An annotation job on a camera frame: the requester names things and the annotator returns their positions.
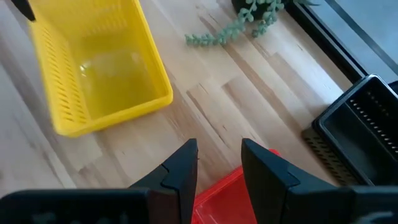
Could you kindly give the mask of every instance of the plastic basket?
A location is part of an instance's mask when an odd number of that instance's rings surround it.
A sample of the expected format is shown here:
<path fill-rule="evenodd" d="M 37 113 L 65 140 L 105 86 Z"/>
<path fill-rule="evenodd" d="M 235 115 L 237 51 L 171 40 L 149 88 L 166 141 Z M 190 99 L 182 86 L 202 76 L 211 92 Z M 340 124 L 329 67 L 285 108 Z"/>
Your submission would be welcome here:
<path fill-rule="evenodd" d="M 138 0 L 35 0 L 30 6 L 56 132 L 79 136 L 171 103 Z"/>
<path fill-rule="evenodd" d="M 280 156 L 275 149 L 270 151 Z M 192 224 L 242 223 L 255 224 L 257 221 L 240 166 L 196 196 Z"/>
<path fill-rule="evenodd" d="M 302 136 L 343 185 L 398 184 L 398 96 L 367 76 L 329 106 Z"/>

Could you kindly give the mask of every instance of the trailing succulent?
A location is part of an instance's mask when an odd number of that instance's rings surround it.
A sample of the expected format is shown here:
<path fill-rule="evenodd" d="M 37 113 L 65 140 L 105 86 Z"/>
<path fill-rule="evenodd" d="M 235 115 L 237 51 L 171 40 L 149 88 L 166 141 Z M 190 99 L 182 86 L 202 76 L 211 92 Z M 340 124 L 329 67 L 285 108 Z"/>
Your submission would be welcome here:
<path fill-rule="evenodd" d="M 265 5 L 264 13 L 262 17 L 257 22 L 257 27 L 252 30 L 251 35 L 256 38 L 259 35 L 267 32 L 267 28 L 272 25 L 277 20 L 276 13 L 283 9 L 286 4 L 296 2 L 299 4 L 306 4 L 315 6 L 316 4 L 310 2 L 310 0 L 240 0 L 246 1 L 248 9 L 242 7 L 238 13 L 238 18 L 236 18 L 231 24 L 222 29 L 216 35 L 205 34 L 202 36 L 197 36 L 195 34 L 188 35 L 185 34 L 185 40 L 188 45 L 193 46 L 209 46 L 209 45 L 225 45 L 229 39 L 235 40 L 238 38 L 239 33 L 246 30 L 244 24 L 245 22 L 253 22 L 254 16 L 253 12 L 262 5 Z"/>

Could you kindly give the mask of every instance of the wood grain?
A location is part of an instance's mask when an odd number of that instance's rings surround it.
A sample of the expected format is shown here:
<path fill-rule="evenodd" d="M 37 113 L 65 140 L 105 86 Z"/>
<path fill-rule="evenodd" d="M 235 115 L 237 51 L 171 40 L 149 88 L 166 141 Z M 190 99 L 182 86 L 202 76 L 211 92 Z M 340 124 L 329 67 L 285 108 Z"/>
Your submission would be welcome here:
<path fill-rule="evenodd" d="M 0 196 L 32 188 L 127 187 L 187 139 L 199 145 L 197 192 L 240 165 L 251 138 L 336 182 L 300 132 L 351 83 L 286 13 L 258 39 L 192 48 L 185 33 L 216 32 L 229 0 L 141 1 L 174 89 L 155 113 L 70 139 L 51 124 L 27 21 L 0 1 Z"/>

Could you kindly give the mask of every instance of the red plastic bin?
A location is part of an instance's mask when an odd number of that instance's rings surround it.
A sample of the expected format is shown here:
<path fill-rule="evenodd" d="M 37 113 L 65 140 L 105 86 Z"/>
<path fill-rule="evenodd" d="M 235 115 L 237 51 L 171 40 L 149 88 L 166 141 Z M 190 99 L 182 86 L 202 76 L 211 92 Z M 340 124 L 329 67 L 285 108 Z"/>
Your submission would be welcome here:
<path fill-rule="evenodd" d="M 276 150 L 270 149 L 279 156 Z M 243 169 L 238 167 L 195 198 L 192 224 L 256 224 Z"/>

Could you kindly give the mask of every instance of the black container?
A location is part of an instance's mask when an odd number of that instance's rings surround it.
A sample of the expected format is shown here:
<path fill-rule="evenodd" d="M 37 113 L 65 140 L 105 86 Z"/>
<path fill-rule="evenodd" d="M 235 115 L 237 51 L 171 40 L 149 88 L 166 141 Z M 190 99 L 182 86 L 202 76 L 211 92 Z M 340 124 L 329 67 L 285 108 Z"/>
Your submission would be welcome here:
<path fill-rule="evenodd" d="M 302 137 L 343 185 L 398 184 L 398 96 L 378 76 L 355 83 Z"/>

